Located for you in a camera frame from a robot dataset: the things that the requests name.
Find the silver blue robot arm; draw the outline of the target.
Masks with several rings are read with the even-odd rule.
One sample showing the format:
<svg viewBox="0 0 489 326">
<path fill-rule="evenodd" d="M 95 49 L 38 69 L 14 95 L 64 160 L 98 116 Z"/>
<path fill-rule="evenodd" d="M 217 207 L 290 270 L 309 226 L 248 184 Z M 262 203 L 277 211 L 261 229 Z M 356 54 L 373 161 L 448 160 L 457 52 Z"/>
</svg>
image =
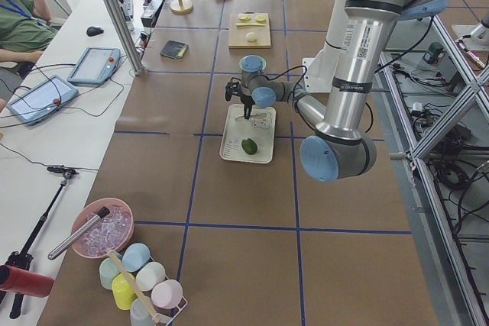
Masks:
<svg viewBox="0 0 489 326">
<path fill-rule="evenodd" d="M 313 129 L 300 146 L 300 160 L 309 177 L 319 182 L 359 176 L 375 163 L 372 139 L 359 128 L 376 66 L 397 22 L 432 17 L 449 0 L 335 0 L 333 18 L 343 18 L 340 42 L 325 47 L 314 60 L 331 91 L 321 103 L 298 83 L 278 82 L 263 71 L 264 62 L 250 55 L 240 62 L 241 78 L 228 82 L 227 98 L 238 96 L 249 117 L 254 106 L 287 102 Z M 334 60 L 332 68 L 324 67 Z"/>
</svg>

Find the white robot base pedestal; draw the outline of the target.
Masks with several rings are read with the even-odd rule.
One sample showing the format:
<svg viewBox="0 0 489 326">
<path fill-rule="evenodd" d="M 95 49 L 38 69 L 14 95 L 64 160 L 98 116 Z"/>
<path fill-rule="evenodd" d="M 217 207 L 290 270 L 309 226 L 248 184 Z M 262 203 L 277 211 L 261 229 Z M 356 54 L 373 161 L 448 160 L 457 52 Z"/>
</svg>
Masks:
<svg viewBox="0 0 489 326">
<path fill-rule="evenodd" d="M 332 79 L 338 62 L 348 16 L 345 13 L 346 0 L 335 0 L 324 47 L 314 58 L 303 58 L 307 68 L 304 77 L 306 91 L 309 93 L 330 93 Z"/>
</svg>

